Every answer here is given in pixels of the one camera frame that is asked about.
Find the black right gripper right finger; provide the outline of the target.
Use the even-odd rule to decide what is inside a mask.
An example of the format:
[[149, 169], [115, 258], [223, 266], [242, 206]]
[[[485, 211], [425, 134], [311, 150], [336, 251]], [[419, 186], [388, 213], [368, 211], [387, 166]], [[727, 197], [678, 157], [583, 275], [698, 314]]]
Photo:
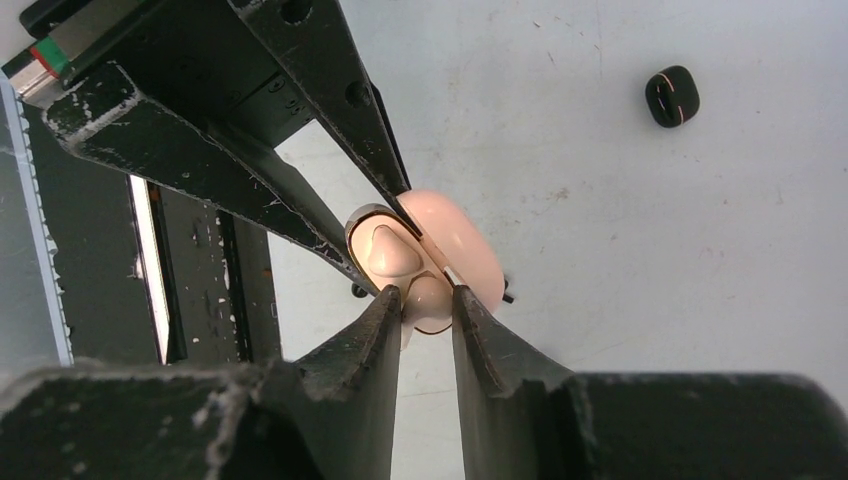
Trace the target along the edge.
[[847, 417], [790, 374], [576, 373], [453, 294], [469, 479], [843, 479]]

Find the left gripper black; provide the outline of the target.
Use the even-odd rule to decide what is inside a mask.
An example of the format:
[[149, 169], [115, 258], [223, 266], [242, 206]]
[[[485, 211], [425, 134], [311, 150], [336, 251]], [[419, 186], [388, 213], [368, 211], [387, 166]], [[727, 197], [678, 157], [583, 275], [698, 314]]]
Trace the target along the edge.
[[[41, 114], [71, 155], [261, 227], [377, 294], [352, 260], [341, 222], [307, 179], [238, 130], [277, 146], [311, 121], [311, 110], [422, 236], [400, 204], [411, 182], [338, 1], [35, 1], [19, 23], [48, 50], [37, 55], [28, 45], [2, 65], [8, 78], [43, 75], [56, 86], [72, 65], [114, 61]], [[238, 129], [194, 123], [164, 104]]]

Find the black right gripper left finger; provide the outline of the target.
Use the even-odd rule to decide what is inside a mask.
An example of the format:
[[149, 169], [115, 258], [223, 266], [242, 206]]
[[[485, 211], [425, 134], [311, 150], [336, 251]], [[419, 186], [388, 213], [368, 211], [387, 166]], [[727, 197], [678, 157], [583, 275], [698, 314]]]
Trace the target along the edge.
[[401, 294], [300, 359], [33, 371], [1, 395], [5, 479], [387, 479]]

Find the pink earbud with blue light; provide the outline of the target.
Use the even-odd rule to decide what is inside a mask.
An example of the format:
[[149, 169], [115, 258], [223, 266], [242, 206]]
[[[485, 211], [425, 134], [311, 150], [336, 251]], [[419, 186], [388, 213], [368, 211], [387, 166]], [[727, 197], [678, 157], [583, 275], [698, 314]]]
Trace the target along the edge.
[[405, 350], [415, 331], [437, 335], [452, 324], [452, 290], [432, 276], [412, 281], [402, 308], [400, 349]]

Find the pink earbud charging case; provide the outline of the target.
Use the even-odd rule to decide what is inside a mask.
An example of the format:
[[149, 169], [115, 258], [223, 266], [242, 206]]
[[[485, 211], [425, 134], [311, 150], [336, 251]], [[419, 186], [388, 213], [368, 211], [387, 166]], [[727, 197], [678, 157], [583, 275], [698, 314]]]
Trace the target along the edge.
[[[389, 207], [367, 204], [356, 210], [345, 226], [346, 244], [354, 264], [373, 286], [399, 289], [402, 308], [412, 281], [432, 276], [452, 290], [468, 287], [491, 313], [497, 312], [506, 278], [498, 258], [483, 234], [449, 197], [433, 190], [413, 189], [397, 197], [406, 220]], [[376, 227], [390, 227], [422, 259], [416, 273], [382, 278], [368, 270], [367, 258]]]

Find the black earbud charging case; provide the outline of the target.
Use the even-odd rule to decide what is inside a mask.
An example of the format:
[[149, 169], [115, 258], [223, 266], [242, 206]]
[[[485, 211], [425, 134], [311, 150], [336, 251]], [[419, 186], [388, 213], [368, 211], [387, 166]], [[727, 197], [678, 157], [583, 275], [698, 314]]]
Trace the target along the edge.
[[653, 120], [667, 129], [691, 120], [701, 104], [691, 72], [681, 65], [655, 73], [646, 83], [645, 98]]

